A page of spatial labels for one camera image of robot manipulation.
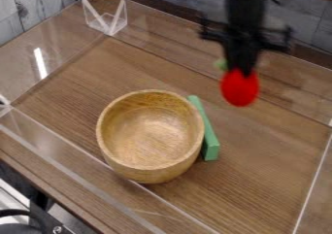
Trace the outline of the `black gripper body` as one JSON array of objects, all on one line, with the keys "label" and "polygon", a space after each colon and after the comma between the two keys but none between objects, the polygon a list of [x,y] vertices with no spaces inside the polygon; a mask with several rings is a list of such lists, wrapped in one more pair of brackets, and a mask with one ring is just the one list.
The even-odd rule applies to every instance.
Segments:
[{"label": "black gripper body", "polygon": [[291,47],[293,28],[282,22],[271,22],[262,16],[251,26],[235,26],[229,22],[214,22],[198,17],[198,36],[202,40],[226,45],[230,41],[255,45],[259,50],[287,53]]}]

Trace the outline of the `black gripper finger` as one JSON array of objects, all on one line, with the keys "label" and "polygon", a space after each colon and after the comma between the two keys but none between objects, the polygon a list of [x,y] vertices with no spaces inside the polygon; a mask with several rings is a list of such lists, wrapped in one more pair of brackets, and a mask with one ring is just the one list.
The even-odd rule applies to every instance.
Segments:
[{"label": "black gripper finger", "polygon": [[243,75],[249,77],[255,69],[255,65],[259,59],[259,53],[257,51],[250,51],[245,56],[245,68]]},{"label": "black gripper finger", "polygon": [[226,50],[225,60],[226,60],[227,71],[231,71],[234,69],[243,71],[243,68],[242,68],[243,52],[241,50]]}]

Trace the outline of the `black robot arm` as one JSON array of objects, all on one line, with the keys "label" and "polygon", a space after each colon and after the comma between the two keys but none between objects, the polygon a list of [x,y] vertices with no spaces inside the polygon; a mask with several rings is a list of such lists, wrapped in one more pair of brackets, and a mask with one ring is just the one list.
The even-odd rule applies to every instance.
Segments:
[{"label": "black robot arm", "polygon": [[226,22],[219,28],[211,28],[210,21],[199,17],[199,38],[222,46],[226,69],[238,69],[245,78],[253,74],[263,50],[290,49],[293,29],[265,25],[265,4],[266,0],[223,0]]}]

